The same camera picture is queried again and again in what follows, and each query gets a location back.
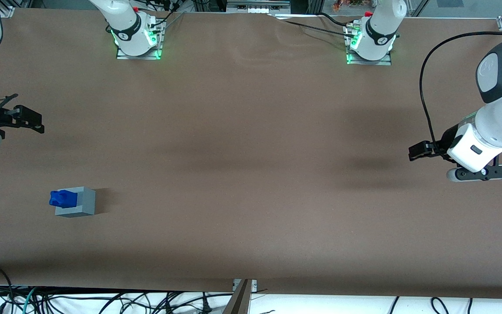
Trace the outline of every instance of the brown table surface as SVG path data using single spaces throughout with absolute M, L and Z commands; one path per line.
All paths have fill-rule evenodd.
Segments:
M 338 36 L 263 14 L 186 14 L 159 61 L 116 60 L 105 25 L 80 10 L 4 20 L 0 96 L 46 126 L 0 145 L 14 283 L 502 297 L 502 181 L 451 183 L 452 164 L 407 155 L 429 139 L 427 52 L 494 20 L 405 20 L 387 67 L 347 65 Z M 500 41 L 435 54 L 438 137 L 482 106 L 475 68 Z M 81 185 L 98 214 L 54 216 L 50 191 Z

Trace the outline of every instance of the teal cable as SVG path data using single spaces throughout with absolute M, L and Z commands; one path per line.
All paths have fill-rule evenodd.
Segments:
M 32 294 L 34 293 L 34 290 L 36 290 L 36 287 L 32 288 L 30 292 L 28 292 L 28 296 L 26 296 L 26 299 L 24 300 L 24 307 L 22 308 L 22 314 L 26 314 L 26 308 L 28 307 L 28 302 L 30 298 L 32 298 Z

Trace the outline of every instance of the metal base plate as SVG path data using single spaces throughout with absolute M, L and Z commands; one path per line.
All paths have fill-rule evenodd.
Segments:
M 156 46 L 150 48 L 145 54 L 140 56 L 130 56 L 125 54 L 119 47 L 117 48 L 117 54 L 115 57 L 120 60 L 160 60 L 162 59 L 162 48 L 164 46 L 164 33 L 166 31 L 166 22 L 162 22 L 159 26 L 151 29 L 151 31 L 157 31 L 154 35 L 156 41 L 158 42 Z
M 354 25 L 358 25 L 359 20 L 354 21 Z M 342 29 L 344 30 L 345 34 L 357 34 L 357 28 L 353 27 L 347 27 L 343 26 Z M 387 54 L 383 57 L 383 59 L 380 60 L 366 60 L 360 57 L 357 52 L 353 49 L 350 48 L 351 42 L 353 41 L 353 38 L 346 37 L 344 38 L 344 44 L 346 44 L 346 62 L 348 64 L 363 64 L 363 65 L 392 65 L 392 60 L 390 59 L 390 52 L 387 52 Z

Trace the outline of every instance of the white floor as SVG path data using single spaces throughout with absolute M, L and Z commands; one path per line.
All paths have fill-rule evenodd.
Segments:
M 92 294 L 90 296 L 107 296 L 113 294 Z M 139 294 L 127 295 L 136 298 Z M 165 294 L 151 294 L 151 304 L 157 304 Z M 172 306 L 193 298 L 202 296 L 201 293 L 186 293 L 172 302 Z M 273 314 L 388 314 L 394 297 L 355 297 L 355 296 L 301 296 L 289 294 L 254 294 L 249 314 L 265 314 L 274 310 Z M 229 297 L 210 297 L 211 308 L 225 306 Z M 468 298 L 443 298 L 449 314 L 465 314 L 468 309 Z M 147 304 L 145 298 L 137 300 Z M 105 300 L 66 300 L 56 299 L 52 302 L 64 314 L 97 314 L 106 303 Z M 197 308 L 201 308 L 202 302 L 195 302 Z M 113 302 L 103 314 L 117 314 L 121 308 L 119 301 Z M 445 311 L 438 306 L 441 314 Z M 194 314 L 198 311 L 192 307 L 183 307 L 176 310 L 176 314 Z M 499 314 L 502 313 L 502 300 L 476 299 L 472 305 L 472 314 Z M 10 313 L 7 306 L 5 314 Z M 125 311 L 125 314 L 143 314 L 145 309 L 133 307 Z M 427 297 L 401 297 L 398 301 L 394 314 L 434 314 Z

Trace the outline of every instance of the gray block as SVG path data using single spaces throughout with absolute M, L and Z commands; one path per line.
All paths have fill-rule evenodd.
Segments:
M 77 206 L 72 208 L 55 207 L 55 215 L 61 217 L 81 217 L 94 215 L 96 208 L 96 191 L 88 187 L 59 189 L 58 191 L 77 193 Z

